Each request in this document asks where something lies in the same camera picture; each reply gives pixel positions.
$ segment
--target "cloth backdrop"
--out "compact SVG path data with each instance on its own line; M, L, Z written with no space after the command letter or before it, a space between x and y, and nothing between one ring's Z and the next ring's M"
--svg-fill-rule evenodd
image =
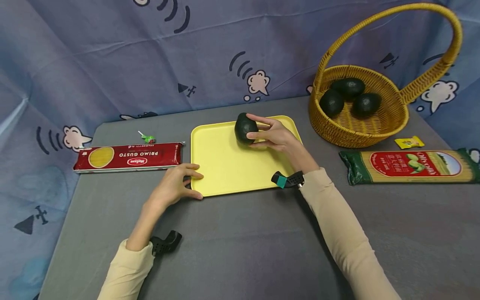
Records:
M78 149L99 124L307 95L341 34L412 2L0 0L0 299L37 297L78 179ZM480 2L437 3L458 14L464 44L449 74L412 105L478 162ZM403 87L451 35L439 15L403 12L353 36L330 65L365 66Z

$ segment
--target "gray tablecloth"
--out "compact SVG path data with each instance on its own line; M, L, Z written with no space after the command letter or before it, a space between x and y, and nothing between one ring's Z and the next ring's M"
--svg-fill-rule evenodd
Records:
M404 299L480 298L478 185L349 186L341 150L312 129L307 97L105 123L92 145L186 141L198 125L235 120L240 112L288 115L306 148L352 207L385 273ZM424 149L447 149L415 113L396 137L418 135ZM397 150L389 138L369 150ZM163 171L80 176L41 300L96 299L118 244ZM352 294L298 191L270 189L182 200L154 234L183 234L177 251L157 258L140 299L351 299Z

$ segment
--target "wrist device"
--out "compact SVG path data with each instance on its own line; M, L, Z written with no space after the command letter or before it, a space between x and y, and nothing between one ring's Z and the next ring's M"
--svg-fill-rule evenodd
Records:
M272 176L272 182L282 189L293 188L295 186L301 188L305 183L305 179L303 178L302 171L298 171L288 177L280 173L280 171L277 171Z
M160 254L174 251L180 243L182 235L174 230L170 231L167 238L162 240L159 237L152 237L152 255L157 257Z

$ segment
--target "left hand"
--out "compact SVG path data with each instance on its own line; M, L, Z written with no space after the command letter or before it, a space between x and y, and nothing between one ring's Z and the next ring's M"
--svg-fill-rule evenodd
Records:
M168 169L145 204L149 206L150 209L162 211L178 202L181 197L191 197L202 200L202 194L185 187L191 180L183 181L185 176L191 176L197 179L203 178L204 176L202 174L195 171L199 167L200 166L196 164L181 164Z

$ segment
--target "yellow tray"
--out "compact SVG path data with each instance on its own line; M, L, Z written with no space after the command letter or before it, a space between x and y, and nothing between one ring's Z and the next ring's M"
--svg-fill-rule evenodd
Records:
M287 116L274 116L301 141L297 127ZM191 134L191 162L199 164L203 179L192 180L192 189L204 197L276 187L277 171L290 176L287 158L270 148L250 148L237 143L235 122L201 125Z

